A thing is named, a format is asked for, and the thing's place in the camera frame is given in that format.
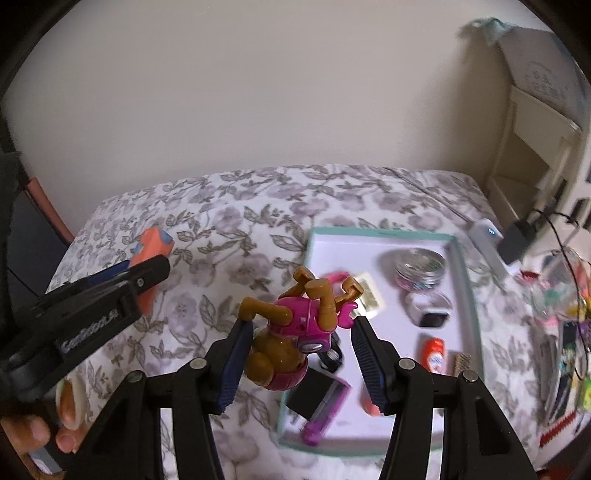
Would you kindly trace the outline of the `person left hand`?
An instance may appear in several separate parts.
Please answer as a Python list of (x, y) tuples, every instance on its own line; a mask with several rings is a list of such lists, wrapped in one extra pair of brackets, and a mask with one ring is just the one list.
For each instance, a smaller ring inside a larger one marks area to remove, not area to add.
[(70, 373), (56, 388), (56, 411), (61, 421), (53, 435), (46, 422), (36, 415), (2, 418), (1, 427), (21, 462), (34, 479), (63, 479), (65, 473), (47, 474), (40, 470), (30, 453), (51, 440), (66, 454), (76, 453), (90, 425), (86, 422), (88, 399), (85, 385), (77, 373)]

